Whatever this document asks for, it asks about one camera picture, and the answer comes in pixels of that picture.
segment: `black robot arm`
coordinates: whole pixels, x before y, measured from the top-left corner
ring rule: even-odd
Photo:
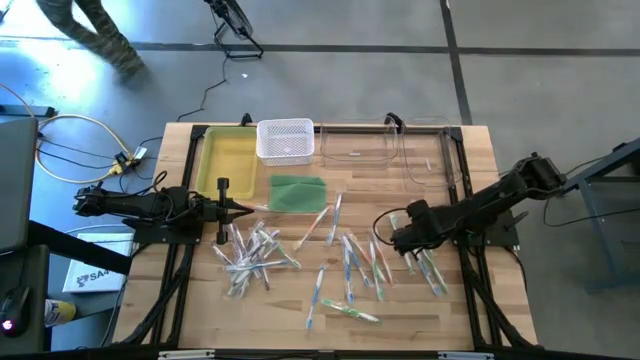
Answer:
[[[460,235],[482,234],[515,204],[553,197],[565,181],[549,158],[533,153],[500,181],[457,204],[430,207],[424,200],[411,203],[407,207],[411,224],[394,231],[391,243],[404,255],[415,249],[437,248]]]
[[[135,194],[104,190],[102,182],[82,188],[75,196],[73,210],[80,216],[123,216],[125,219],[122,222],[136,230],[167,228],[171,232],[180,233],[197,229],[204,222],[218,222],[216,242],[220,245],[227,242],[224,225],[240,216],[253,213],[253,209],[227,198],[227,178],[218,179],[219,199],[211,200],[181,186],[158,190],[157,185],[165,176],[166,172],[160,173],[153,186]],[[156,191],[146,193],[152,188]]]

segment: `wooden tabletop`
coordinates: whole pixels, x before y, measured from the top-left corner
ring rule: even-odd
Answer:
[[[156,173],[168,171],[162,186],[181,183],[192,125],[167,124],[156,166]],[[478,191],[498,179],[489,131],[485,126],[463,126],[462,130],[472,186]],[[367,136],[370,135],[353,135],[352,142],[348,142],[344,150],[351,151],[358,146],[368,149],[371,139]],[[319,140],[316,137],[316,152],[311,165],[267,168],[259,164],[255,196],[248,202],[268,203],[269,177],[272,174],[319,176],[327,184],[328,203],[335,202],[337,192],[344,192],[337,234],[351,230],[361,241],[366,241],[373,220],[385,210],[405,207],[420,196],[424,196],[430,205],[449,203],[443,188],[431,188],[418,194],[407,192],[409,187],[405,186],[402,156],[396,157],[386,170],[360,167],[334,169],[332,166],[323,166]],[[431,159],[433,171],[438,171],[439,155],[432,139],[428,139],[427,135],[411,135],[405,137],[405,142],[407,149],[413,149],[407,151],[409,164],[423,163],[426,157]],[[195,184],[198,159],[199,152],[191,187]],[[243,298],[229,298],[226,296],[228,276],[211,249],[217,224],[206,225],[203,242],[196,247],[191,270],[180,336],[181,348],[472,349],[460,262],[450,243],[434,251],[435,262],[450,289],[448,295],[436,297],[420,273],[410,276],[403,259],[392,248],[383,246],[396,280],[394,286],[384,286],[384,301],[377,300],[375,289],[364,286],[355,269],[352,276],[355,293],[353,307],[380,318],[382,324],[372,325],[343,316],[318,304],[313,330],[307,333],[305,320],[318,269],[322,264],[328,264],[328,269],[320,298],[340,301],[345,298],[340,242],[334,242],[331,247],[327,247],[325,242],[331,216],[325,217],[309,242],[298,252],[293,252],[292,244],[306,232],[315,214],[260,212],[242,217],[235,223],[245,237],[258,217],[264,219],[269,228],[280,229],[281,242],[302,264],[302,269],[270,269],[270,291],[265,290],[261,281],[252,279]],[[231,254],[230,244],[222,249]],[[129,335],[156,300],[166,252],[166,245],[152,245],[133,261],[114,341]],[[488,248],[487,260],[497,303],[522,335],[535,343],[535,331],[518,264],[511,254],[501,248]],[[169,332],[174,300],[168,307],[170,310],[165,318],[164,336]],[[481,305],[479,308],[483,334],[489,339],[486,313]]]

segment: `green cloth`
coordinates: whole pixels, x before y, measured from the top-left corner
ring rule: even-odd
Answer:
[[[269,210],[315,213],[327,204],[326,185],[315,176],[272,175]]]

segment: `person's leg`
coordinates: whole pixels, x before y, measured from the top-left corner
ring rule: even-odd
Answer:
[[[119,72],[129,71],[129,64],[122,61],[126,51],[119,42],[99,36],[73,19],[72,0],[36,0],[36,2],[51,24],[63,34],[105,59]],[[124,58],[130,60],[131,56],[124,56]]]
[[[89,21],[96,29],[98,34],[107,39],[117,40],[127,52],[137,55],[136,51],[131,47],[129,40],[122,35],[118,27],[109,16],[109,13],[102,6],[101,0],[75,0],[82,12],[87,15]]]
[[[138,69],[144,67],[144,63],[138,53],[131,47],[127,38],[122,35],[116,24],[111,20],[109,13],[102,7],[101,0],[75,1],[80,10],[87,15],[87,18],[100,36],[116,41],[120,45],[121,51],[117,54],[117,59],[113,64],[121,72],[135,73]]]

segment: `concrete floor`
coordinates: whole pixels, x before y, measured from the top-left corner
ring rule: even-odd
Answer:
[[[103,3],[139,45],[211,43],[214,26],[200,0]],[[256,38],[265,44],[447,46],[437,0],[239,3]],[[461,47],[640,47],[635,21],[640,3],[634,0],[451,0],[450,6]],[[101,119],[129,147],[161,135],[166,122],[197,108],[202,90],[221,79],[224,59],[216,51],[141,51],[151,80],[141,87],[122,87],[109,66],[65,41],[32,0],[14,3],[0,25],[0,45],[1,82],[32,104]],[[443,115],[461,123],[448,54],[357,50],[269,52],[260,62],[227,62],[229,83],[213,90],[206,110],[188,120],[236,122],[249,112],[254,119],[336,121],[393,111],[407,118]],[[550,156],[566,170],[640,135],[640,57],[463,55],[461,66],[473,123],[489,126],[501,170],[532,151]],[[0,102],[15,100],[0,93]],[[101,130],[75,120],[54,124],[45,133],[54,141],[106,155],[118,150]],[[149,145],[157,150],[157,143]],[[95,158],[54,150],[97,164]],[[57,173],[78,179],[101,174],[47,160]],[[144,166],[143,173],[153,172],[153,163]],[[116,182],[110,179],[105,186],[117,188]],[[138,189],[146,182],[132,177],[125,184]],[[60,230],[117,222],[75,216],[71,194],[77,189],[36,169],[32,219]],[[590,223],[546,228],[542,205],[529,201],[517,206],[531,213],[518,230],[540,343],[556,350],[640,357],[640,291],[587,294],[587,281],[606,276]],[[551,204],[553,222],[582,215],[578,197]],[[61,288],[67,266],[68,261],[53,256],[51,291]],[[97,346],[107,318],[101,314],[56,328],[53,348]]]

